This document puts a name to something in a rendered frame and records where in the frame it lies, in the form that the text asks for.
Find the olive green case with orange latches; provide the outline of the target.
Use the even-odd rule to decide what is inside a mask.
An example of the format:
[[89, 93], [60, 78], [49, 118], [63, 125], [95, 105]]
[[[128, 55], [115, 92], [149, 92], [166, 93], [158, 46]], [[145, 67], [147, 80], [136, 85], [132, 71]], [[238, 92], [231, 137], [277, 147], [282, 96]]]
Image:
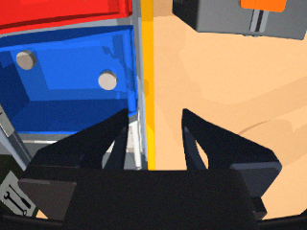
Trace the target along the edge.
[[36, 217], [39, 209], [17, 185], [22, 173], [12, 155], [0, 154], [0, 205], [11, 214]]

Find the yellow bar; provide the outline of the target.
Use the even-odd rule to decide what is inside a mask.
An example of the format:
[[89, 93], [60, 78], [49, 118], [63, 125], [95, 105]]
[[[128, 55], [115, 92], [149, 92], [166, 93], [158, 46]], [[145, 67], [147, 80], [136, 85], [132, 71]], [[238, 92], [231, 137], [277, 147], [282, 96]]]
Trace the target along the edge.
[[146, 130], [149, 170], [155, 170], [154, 152], [154, 0], [141, 0], [141, 24]]

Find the blue open bin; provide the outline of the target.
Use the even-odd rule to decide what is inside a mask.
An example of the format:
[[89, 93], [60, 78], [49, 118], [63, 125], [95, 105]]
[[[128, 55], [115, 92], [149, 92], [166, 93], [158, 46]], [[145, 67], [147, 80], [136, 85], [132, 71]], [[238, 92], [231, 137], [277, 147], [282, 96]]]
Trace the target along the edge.
[[[36, 57], [31, 70], [16, 62], [24, 50]], [[116, 74], [115, 88], [99, 85], [104, 71]], [[123, 108], [136, 114], [133, 25], [1, 37], [0, 103], [17, 133], [74, 134]]]

